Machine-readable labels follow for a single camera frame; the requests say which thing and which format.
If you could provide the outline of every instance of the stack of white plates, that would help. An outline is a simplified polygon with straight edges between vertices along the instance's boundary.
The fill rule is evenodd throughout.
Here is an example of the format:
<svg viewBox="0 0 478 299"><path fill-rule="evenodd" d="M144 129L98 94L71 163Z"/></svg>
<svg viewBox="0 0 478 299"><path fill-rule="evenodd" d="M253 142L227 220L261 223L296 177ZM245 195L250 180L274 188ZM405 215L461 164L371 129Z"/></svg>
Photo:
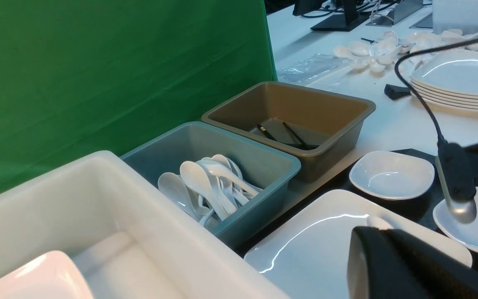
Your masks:
<svg viewBox="0 0 478 299"><path fill-rule="evenodd" d="M410 80L426 102L478 112L478 52L439 53L414 71Z"/></svg>

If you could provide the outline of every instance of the brown plastic bin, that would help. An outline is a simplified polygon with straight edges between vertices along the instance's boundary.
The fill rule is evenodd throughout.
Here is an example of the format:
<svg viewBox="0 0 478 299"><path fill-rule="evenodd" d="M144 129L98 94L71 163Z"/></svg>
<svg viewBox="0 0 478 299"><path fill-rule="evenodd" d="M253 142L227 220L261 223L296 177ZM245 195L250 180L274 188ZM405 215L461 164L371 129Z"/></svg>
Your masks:
<svg viewBox="0 0 478 299"><path fill-rule="evenodd" d="M370 100L265 82L206 112L202 120L298 157L302 170L297 177L311 182L355 147L364 119L375 109ZM318 147L304 150L287 145L298 141L282 121L307 144ZM266 138L258 124L277 141Z"/></svg>

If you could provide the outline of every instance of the black tray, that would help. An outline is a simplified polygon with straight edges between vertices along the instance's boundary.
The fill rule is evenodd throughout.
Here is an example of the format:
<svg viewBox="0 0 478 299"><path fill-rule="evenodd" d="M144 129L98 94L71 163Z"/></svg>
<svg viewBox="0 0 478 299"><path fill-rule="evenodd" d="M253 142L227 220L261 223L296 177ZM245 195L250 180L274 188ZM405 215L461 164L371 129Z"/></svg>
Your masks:
<svg viewBox="0 0 478 299"><path fill-rule="evenodd" d="M402 149L394 152L426 159L434 165L434 156L417 151L415 149ZM438 227L434 223L432 215L434 207L444 199L442 187L440 186L440 181L438 180L438 174L435 174L433 185L423 195L415 199L408 199L405 201L386 201L384 199L378 199L377 197L368 195L355 188L351 184L351 182L349 181L349 172L351 170L351 167L353 167L353 164L340 172L337 176L332 178L329 182L317 189L311 195L303 199L303 201L296 204L296 206L288 210L285 214L283 214L278 219L269 224L267 227L262 229L259 233L247 240L245 243L239 246L239 248L237 248L235 252L239 254L239 256L244 257L248 250L250 250L250 248L252 248L256 244L258 244L258 242L270 235L283 223L286 223L287 220L298 214L298 212L303 210L303 208L315 201L318 197L334 189L343 189L356 193L357 195L360 195L365 199L370 200L371 202L374 202L384 208L387 208L396 214L404 216L409 220L419 223L420 225L425 226L428 229L434 230L438 233L442 233L442 231L440 231L440 229L438 229ZM478 271L478 253L473 251L470 252L473 257L472 269Z"/></svg>

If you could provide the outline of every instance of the monitor stand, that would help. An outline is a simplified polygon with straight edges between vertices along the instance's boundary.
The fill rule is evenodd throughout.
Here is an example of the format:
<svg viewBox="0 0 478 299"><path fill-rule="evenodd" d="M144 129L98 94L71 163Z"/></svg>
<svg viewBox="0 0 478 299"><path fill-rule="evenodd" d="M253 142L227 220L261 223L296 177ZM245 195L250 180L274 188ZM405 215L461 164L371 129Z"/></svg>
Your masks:
<svg viewBox="0 0 478 299"><path fill-rule="evenodd" d="M350 32L369 18L367 15L359 15L357 6L355 5L355 0L343 0L342 6L344 8L344 14L332 15L324 21L311 27L311 30L325 32Z"/></svg>

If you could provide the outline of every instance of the plastic bin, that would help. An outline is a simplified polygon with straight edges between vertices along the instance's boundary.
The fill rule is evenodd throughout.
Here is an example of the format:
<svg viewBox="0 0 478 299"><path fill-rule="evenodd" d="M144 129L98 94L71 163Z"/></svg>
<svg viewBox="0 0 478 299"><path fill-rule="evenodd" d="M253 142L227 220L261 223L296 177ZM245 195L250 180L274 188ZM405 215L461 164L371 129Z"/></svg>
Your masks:
<svg viewBox="0 0 478 299"><path fill-rule="evenodd" d="M95 298L287 298L110 152L0 195L0 277L51 250Z"/></svg>
<svg viewBox="0 0 478 299"><path fill-rule="evenodd" d="M300 170L300 161L201 122L184 123L121 157L151 184L157 186L164 172L180 172L184 161L222 154L232 159L246 181L263 188L249 203L224 219L211 232L235 248L268 225L283 209L287 184Z"/></svg>
<svg viewBox="0 0 478 299"><path fill-rule="evenodd" d="M448 29L478 32L478 0L433 0L433 32L441 34Z"/></svg>
<svg viewBox="0 0 478 299"><path fill-rule="evenodd" d="M310 182L355 147L364 119L375 109L369 100L267 82L216 106L202 120L298 157L302 170L297 177ZM307 144L319 147L306 151L284 144L298 141L281 121ZM266 138L257 124L262 124L277 141Z"/></svg>

